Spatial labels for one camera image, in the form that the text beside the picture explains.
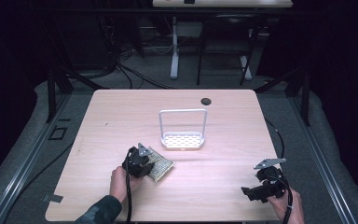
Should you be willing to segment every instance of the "human arm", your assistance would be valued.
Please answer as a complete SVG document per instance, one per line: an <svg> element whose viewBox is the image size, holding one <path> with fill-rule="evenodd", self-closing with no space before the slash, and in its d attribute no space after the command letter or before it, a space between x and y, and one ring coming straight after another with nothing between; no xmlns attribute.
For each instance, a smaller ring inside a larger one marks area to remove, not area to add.
<svg viewBox="0 0 358 224"><path fill-rule="evenodd" d="M291 191L293 195L293 204L292 204L292 212L289 217L288 224L304 224L305 221L304 221L304 212L302 208L301 196L294 189L291 189ZM281 198L276 198L276 197L268 198L269 203L272 205L272 208L274 209L275 214L277 215L280 221L283 221L284 215L287 210L288 194L289 192L288 190L286 190Z"/></svg>
<svg viewBox="0 0 358 224"><path fill-rule="evenodd" d="M142 183L142 178L130 176L131 191L135 191ZM76 220L76 224L95 223L111 224L122 209L122 203L127 198L126 171L118 166L112 171L109 195L104 196L89 210Z"/></svg>

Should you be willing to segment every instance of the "black circular hole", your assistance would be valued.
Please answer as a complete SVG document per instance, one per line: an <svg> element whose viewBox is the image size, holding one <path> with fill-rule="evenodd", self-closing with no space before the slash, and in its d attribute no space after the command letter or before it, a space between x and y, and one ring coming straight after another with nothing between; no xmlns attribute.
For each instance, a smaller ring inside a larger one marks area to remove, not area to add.
<svg viewBox="0 0 358 224"><path fill-rule="evenodd" d="M212 103L212 101L211 101L211 99L209 99L209 98L202 98L202 99L201 99L201 103L202 103L203 105L210 105L210 104Z"/></svg>

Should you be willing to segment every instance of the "desk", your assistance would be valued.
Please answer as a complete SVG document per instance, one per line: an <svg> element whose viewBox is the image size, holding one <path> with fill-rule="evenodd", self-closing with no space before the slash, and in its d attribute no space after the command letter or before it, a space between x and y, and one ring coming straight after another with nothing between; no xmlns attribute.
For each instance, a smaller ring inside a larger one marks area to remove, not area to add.
<svg viewBox="0 0 358 224"><path fill-rule="evenodd" d="M200 100L209 98L210 105ZM206 108L205 144L200 150L169 151L160 142L162 109ZM154 182L145 177L132 195L132 221L277 220L268 203L250 202L241 187L260 185L253 167L276 158L254 91L96 91L51 202L48 221L70 221L109 192L112 169L141 142L173 168ZM127 205L117 220L125 220Z"/></svg>
<svg viewBox="0 0 358 224"><path fill-rule="evenodd" d="M153 0L153 7L279 7L292 6L291 0L195 0L194 4L185 4L184 0ZM171 78L177 79L179 52L177 48L177 22L176 17L172 19L172 65ZM246 58L241 58L242 66L246 65ZM246 80L251 80L250 70L246 71Z"/></svg>

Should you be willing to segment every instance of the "human hand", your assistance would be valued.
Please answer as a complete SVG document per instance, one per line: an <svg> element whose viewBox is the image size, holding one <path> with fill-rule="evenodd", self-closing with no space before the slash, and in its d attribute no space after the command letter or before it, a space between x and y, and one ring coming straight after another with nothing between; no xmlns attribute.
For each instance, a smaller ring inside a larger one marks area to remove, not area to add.
<svg viewBox="0 0 358 224"><path fill-rule="evenodd" d="M143 179L143 177L136 178L130 175L131 192L139 188ZM121 203L127 198L126 171L121 166L112 171L109 194Z"/></svg>
<svg viewBox="0 0 358 224"><path fill-rule="evenodd" d="M304 221L304 212L302 208L301 196L294 189L290 189L290 190L292 191L292 195L293 195L293 204L292 204L293 208L292 208L292 213L289 217L288 224L304 224L305 221ZM283 221L284 214L287 210L288 194L289 192L288 190L286 190L281 198L268 197L268 201L272 205L272 208L274 209L275 214L277 215L280 221Z"/></svg>

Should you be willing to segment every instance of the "table top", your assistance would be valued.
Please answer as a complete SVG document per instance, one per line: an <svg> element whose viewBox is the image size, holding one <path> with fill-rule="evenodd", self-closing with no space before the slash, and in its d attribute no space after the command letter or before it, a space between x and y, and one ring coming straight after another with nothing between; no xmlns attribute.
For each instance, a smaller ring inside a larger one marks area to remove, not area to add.
<svg viewBox="0 0 358 224"><path fill-rule="evenodd" d="M291 0L153 0L154 7L291 7Z"/></svg>
<svg viewBox="0 0 358 224"><path fill-rule="evenodd" d="M200 101L208 98L210 105ZM171 151L160 141L158 112L205 108L201 149ZM276 158L254 91L96 91L50 202L46 219L71 221L109 192L111 171L142 143L174 162L158 182L146 176L132 194L132 221L277 220L270 204L250 202L241 187L260 186L254 166ZM127 204L117 220L127 217Z"/></svg>

